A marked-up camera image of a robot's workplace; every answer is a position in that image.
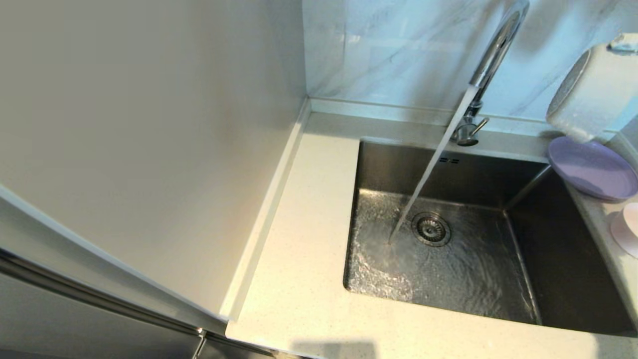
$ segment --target sink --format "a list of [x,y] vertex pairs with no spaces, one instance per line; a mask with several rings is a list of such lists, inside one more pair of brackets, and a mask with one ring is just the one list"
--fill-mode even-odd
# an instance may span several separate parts
[[562,180],[546,164],[362,141],[347,290],[498,319],[636,337]]

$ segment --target drain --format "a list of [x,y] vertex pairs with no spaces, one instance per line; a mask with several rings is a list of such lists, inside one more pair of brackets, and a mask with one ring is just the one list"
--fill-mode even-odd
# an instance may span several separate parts
[[452,234],[446,221],[433,212],[423,212],[414,216],[412,231],[421,243],[432,247],[446,245]]

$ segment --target water stream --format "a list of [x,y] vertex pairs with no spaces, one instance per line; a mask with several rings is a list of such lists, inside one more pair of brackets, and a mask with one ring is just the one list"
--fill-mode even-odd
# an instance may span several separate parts
[[421,189],[423,189],[423,186],[426,184],[428,177],[430,177],[430,174],[432,173],[434,166],[438,162],[439,157],[441,157],[441,152],[443,152],[443,149],[449,142],[450,137],[452,137],[452,134],[454,133],[456,126],[461,121],[461,118],[465,114],[466,109],[468,108],[472,100],[474,99],[474,96],[476,95],[478,90],[479,88],[477,88],[476,86],[470,85],[468,86],[468,89],[465,91],[465,95],[463,95],[463,99],[461,100],[459,107],[456,109],[456,112],[454,113],[454,116],[452,117],[452,121],[450,121],[450,124],[447,126],[447,129],[445,130],[445,133],[443,134],[443,138],[441,138],[441,142],[439,142],[439,145],[436,147],[436,151],[434,151],[434,154],[432,155],[432,159],[427,164],[426,171],[423,173],[423,177],[421,177],[421,180],[419,181],[419,184],[414,190],[412,197],[410,197],[408,204],[403,208],[403,211],[401,212],[401,217],[399,218],[399,221],[397,222],[396,226],[392,230],[392,233],[390,234],[390,238],[388,239],[388,244],[392,244],[392,240],[394,239],[395,235],[399,231],[399,228],[401,228],[401,225],[403,225],[403,222],[405,222],[405,217],[408,216],[408,212],[410,211],[412,204],[414,204],[414,201],[416,201],[417,197],[419,196],[419,193],[421,193]]

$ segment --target chrome faucet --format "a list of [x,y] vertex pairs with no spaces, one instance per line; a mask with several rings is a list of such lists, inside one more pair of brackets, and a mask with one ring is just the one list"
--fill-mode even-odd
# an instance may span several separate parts
[[487,85],[492,81],[492,77],[494,77],[496,70],[499,65],[501,65],[505,54],[509,50],[514,35],[516,35],[519,27],[521,27],[529,8],[530,2],[528,0],[517,0],[507,10],[485,54],[483,54],[478,68],[474,71],[470,85],[478,87],[477,94],[474,96],[459,126],[451,137],[452,141],[456,142],[459,146],[474,146],[479,143],[477,132],[489,121],[489,118],[484,118],[479,124],[474,123],[476,115],[483,106],[481,99],[487,89]]

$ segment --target countertop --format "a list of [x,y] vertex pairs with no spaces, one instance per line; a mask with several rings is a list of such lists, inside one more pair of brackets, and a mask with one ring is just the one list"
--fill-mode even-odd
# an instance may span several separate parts
[[[638,339],[474,316],[343,287],[360,139],[434,147],[444,129],[313,113],[241,314],[226,335],[325,358],[638,358]],[[482,132],[480,144],[450,149],[545,162],[548,141]],[[571,192],[590,214],[590,230],[638,317],[638,259],[624,254],[607,229],[622,204]]]

